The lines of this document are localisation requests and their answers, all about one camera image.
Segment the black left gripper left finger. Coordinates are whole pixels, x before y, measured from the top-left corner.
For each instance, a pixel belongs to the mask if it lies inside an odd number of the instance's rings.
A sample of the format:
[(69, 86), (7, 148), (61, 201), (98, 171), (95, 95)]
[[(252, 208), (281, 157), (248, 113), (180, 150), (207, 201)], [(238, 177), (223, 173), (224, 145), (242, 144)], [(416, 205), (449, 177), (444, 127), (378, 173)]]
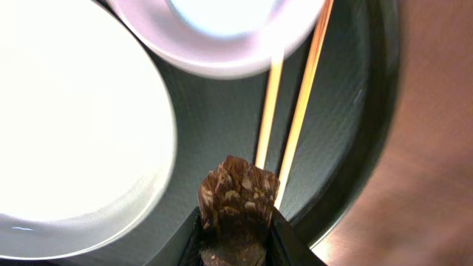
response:
[(195, 208), (147, 266), (201, 265), (200, 229), (200, 210)]

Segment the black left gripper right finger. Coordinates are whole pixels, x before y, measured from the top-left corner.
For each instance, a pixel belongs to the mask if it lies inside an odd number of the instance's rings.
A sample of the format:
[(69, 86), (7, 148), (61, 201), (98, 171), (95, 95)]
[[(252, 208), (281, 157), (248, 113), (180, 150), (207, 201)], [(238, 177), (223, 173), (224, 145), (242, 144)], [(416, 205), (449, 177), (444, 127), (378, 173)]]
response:
[(266, 266), (327, 266), (303, 243), (290, 223), (273, 209)]

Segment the brown food chunk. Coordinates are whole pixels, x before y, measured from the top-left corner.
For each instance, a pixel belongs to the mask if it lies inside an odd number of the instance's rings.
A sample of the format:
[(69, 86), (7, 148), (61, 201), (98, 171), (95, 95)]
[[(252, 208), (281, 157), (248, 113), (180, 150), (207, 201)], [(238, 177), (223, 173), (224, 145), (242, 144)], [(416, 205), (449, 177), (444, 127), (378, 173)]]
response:
[(279, 180), (240, 157), (227, 156), (198, 188), (204, 265), (260, 266)]

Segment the grey plate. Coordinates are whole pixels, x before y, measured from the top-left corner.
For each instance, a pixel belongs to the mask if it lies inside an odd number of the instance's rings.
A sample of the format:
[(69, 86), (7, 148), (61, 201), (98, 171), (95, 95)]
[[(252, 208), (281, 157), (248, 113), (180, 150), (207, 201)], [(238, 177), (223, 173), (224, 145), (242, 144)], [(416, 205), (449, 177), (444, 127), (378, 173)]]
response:
[(166, 85), (94, 1), (1, 2), (1, 257), (102, 248), (160, 201), (177, 153)]

